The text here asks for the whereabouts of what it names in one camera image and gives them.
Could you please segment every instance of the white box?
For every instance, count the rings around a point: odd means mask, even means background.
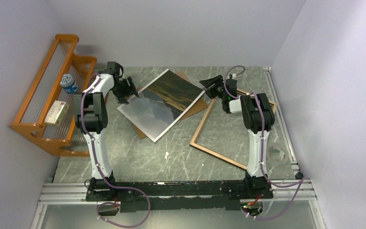
[[[60,126],[65,114],[67,114],[69,104],[67,102],[62,102],[55,100],[52,104],[44,123],[47,125]]]

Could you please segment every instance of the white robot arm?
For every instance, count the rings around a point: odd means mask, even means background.
[[[266,171],[266,145],[275,117],[265,93],[242,95],[237,97],[236,80],[227,79],[224,81],[221,75],[208,80],[201,80],[200,84],[205,87],[205,93],[210,98],[219,97],[222,99],[223,110],[230,113],[242,113],[244,125],[249,133],[249,162],[246,168],[245,182],[248,183],[249,192],[268,192],[271,185],[264,177]],[[263,121],[260,111],[257,108],[260,103]]]
[[[229,102],[229,110],[231,113],[239,113],[242,112],[242,106],[241,103],[243,103],[243,101],[240,99],[241,96],[239,96],[239,99],[236,100],[232,100]],[[269,137],[270,134],[270,130],[264,130],[264,138],[261,139],[262,137],[262,131],[258,131],[256,133],[254,133],[251,129],[247,130],[249,133],[249,161],[246,167],[246,171],[249,173],[250,176],[252,177],[263,177],[263,173],[262,170],[260,168],[260,162],[265,162],[266,161],[266,147],[263,147],[263,158],[261,155],[261,147],[262,147],[262,142],[264,141],[264,145],[267,145],[267,139]],[[263,166],[263,170],[266,170],[266,164],[262,163]]]
[[[103,175],[109,181],[114,180],[104,141],[105,128],[108,123],[104,97],[109,91],[112,91],[118,103],[128,104],[125,99],[127,96],[132,94],[139,96],[131,77],[125,78],[123,76],[123,67],[116,62],[108,62],[106,69],[94,74],[93,77],[95,77],[94,82],[83,93],[76,93],[73,100],[75,124],[86,139],[91,157],[92,179],[90,186],[101,189],[107,186],[102,181],[96,163],[100,165]],[[89,133],[83,130],[82,123],[84,123]]]

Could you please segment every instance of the wooden shelf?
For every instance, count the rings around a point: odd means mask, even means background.
[[[89,152],[70,151],[75,131],[72,95],[60,86],[63,74],[70,73],[78,83],[79,92],[88,87],[96,58],[74,53],[79,37],[57,34],[36,78],[10,127],[54,156],[89,156]],[[44,119],[55,100],[70,103],[70,108],[59,127],[47,126]]]

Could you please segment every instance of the cardboard sheet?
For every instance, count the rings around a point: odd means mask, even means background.
[[[180,76],[182,79],[185,79],[186,81],[190,82],[186,76],[186,74],[184,74],[184,72],[177,72],[175,73],[176,75]],[[181,118],[180,120],[182,119],[185,119],[187,117],[190,117],[192,116],[193,114],[199,112],[199,111],[202,111],[204,109],[206,109],[208,106],[207,104],[205,103],[205,100],[203,98],[199,99]],[[136,125],[132,124],[135,132],[137,132],[137,135],[140,139],[143,139],[146,137],[146,135],[144,134],[144,132],[142,132]]]

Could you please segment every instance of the marble surface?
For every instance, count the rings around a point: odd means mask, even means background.
[[[125,67],[137,87],[148,84],[168,67]],[[173,72],[184,71],[189,80],[201,87],[199,80],[225,75],[229,67],[169,67]],[[236,78],[238,88],[266,93],[274,100],[261,67],[249,67]],[[106,129],[106,147],[117,181],[180,181],[243,179],[244,171],[224,161],[189,146],[204,111],[180,120],[156,143],[149,138],[139,139],[129,120],[118,110],[114,96],[109,94],[106,103],[109,124]],[[75,131],[75,149],[86,150],[80,132]],[[249,135],[241,114],[226,114],[220,100],[215,104],[197,143],[239,163],[247,165]],[[283,129],[276,122],[270,133],[267,147],[276,145],[286,148]],[[271,179],[293,179],[290,161],[279,165],[267,160]],[[54,183],[79,183],[91,178],[89,157],[61,157]]]

